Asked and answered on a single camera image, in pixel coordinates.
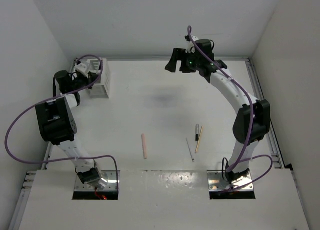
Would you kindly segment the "black silver eyeliner pen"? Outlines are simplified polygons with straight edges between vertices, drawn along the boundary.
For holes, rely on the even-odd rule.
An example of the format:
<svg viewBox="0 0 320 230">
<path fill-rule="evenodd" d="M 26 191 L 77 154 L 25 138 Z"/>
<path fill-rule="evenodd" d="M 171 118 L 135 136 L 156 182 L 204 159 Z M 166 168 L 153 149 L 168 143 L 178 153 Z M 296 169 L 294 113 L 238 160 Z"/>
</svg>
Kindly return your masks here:
<svg viewBox="0 0 320 230">
<path fill-rule="evenodd" d="M 196 124 L 195 126 L 195 140 L 198 141 L 200 137 L 200 126 L 199 124 Z"/>
</svg>

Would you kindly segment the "pink makeup stick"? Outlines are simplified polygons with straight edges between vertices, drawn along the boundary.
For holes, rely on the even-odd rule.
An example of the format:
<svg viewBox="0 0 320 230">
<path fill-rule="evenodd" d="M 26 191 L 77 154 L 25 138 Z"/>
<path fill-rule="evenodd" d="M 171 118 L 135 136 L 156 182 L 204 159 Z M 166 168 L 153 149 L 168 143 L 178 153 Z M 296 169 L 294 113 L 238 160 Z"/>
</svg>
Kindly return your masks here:
<svg viewBox="0 0 320 230">
<path fill-rule="evenodd" d="M 143 158 L 147 159 L 148 154 L 147 154 L 147 146 L 146 146 L 146 137 L 145 137 L 144 133 L 142 133 L 142 135 L 141 135 L 141 141 L 142 141 Z"/>
</svg>

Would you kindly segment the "thin grey makeup pencil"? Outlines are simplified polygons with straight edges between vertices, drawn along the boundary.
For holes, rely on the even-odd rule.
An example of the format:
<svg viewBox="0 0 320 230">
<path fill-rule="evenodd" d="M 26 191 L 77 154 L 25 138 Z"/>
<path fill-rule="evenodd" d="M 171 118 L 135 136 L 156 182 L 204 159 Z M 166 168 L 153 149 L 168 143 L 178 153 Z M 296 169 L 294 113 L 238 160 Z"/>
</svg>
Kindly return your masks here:
<svg viewBox="0 0 320 230">
<path fill-rule="evenodd" d="M 190 145 L 189 140 L 188 140 L 187 137 L 186 137 L 186 142 L 187 142 L 187 146 L 188 146 L 188 149 L 189 149 L 189 152 L 190 152 L 191 160 L 194 163 L 195 162 L 195 158 L 194 158 L 194 155 L 193 155 L 193 150 L 191 148 L 191 145 Z"/>
</svg>

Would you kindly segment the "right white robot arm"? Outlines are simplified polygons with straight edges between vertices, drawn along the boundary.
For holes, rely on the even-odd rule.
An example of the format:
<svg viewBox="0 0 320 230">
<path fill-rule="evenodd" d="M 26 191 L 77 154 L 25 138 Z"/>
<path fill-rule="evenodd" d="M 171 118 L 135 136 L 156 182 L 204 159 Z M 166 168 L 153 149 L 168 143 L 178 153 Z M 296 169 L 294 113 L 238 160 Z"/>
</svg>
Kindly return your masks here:
<svg viewBox="0 0 320 230">
<path fill-rule="evenodd" d="M 214 42 L 209 39 L 187 37 L 188 48 L 174 48 L 165 69 L 174 73 L 177 62 L 180 72 L 198 72 L 214 86 L 233 107 L 236 118 L 232 127 L 235 146 L 222 175 L 232 181 L 249 172 L 249 161 L 260 141 L 270 131 L 271 105 L 247 92 L 232 76 L 222 60 L 215 60 Z"/>
</svg>

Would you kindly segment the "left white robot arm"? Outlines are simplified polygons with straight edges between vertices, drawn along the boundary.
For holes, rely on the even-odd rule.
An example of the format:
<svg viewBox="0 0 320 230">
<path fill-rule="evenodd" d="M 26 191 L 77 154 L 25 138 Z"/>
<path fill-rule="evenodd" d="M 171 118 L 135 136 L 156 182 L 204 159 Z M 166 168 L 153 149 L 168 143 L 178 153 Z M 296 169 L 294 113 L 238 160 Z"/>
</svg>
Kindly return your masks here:
<svg viewBox="0 0 320 230">
<path fill-rule="evenodd" d="M 66 70 L 57 72 L 54 80 L 58 82 L 60 93 L 64 94 L 54 100 L 46 101 L 35 107 L 40 134 L 45 141 L 58 146 L 71 158 L 77 176 L 83 184 L 99 187 L 102 179 L 101 171 L 94 159 L 90 159 L 87 151 L 82 148 L 79 139 L 76 121 L 71 109 L 79 106 L 81 97 L 78 92 L 67 94 L 81 89 L 97 78 L 97 74 L 85 74 L 76 70 L 75 77 Z"/>
</svg>

